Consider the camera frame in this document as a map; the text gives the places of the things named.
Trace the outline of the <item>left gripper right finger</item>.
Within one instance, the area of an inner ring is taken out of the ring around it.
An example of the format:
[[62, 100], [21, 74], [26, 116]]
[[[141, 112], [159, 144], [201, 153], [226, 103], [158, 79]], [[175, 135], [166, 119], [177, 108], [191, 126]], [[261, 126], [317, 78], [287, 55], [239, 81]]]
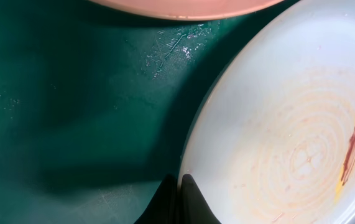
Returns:
[[182, 177], [180, 187], [180, 223], [221, 224], [211, 211], [190, 174], [185, 174]]

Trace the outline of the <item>light blue plate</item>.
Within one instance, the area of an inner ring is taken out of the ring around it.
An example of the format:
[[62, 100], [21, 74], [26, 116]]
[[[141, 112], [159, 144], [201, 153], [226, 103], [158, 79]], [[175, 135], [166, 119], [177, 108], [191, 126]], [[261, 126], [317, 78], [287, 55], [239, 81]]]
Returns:
[[355, 223], [355, 0], [266, 25], [205, 101], [180, 173], [221, 223]]

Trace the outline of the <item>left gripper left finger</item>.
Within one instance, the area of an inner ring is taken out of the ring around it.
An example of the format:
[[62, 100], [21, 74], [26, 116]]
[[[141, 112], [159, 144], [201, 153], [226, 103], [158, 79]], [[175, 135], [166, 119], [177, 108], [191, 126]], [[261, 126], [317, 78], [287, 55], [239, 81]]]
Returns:
[[167, 175], [134, 224], [175, 224], [177, 180]]

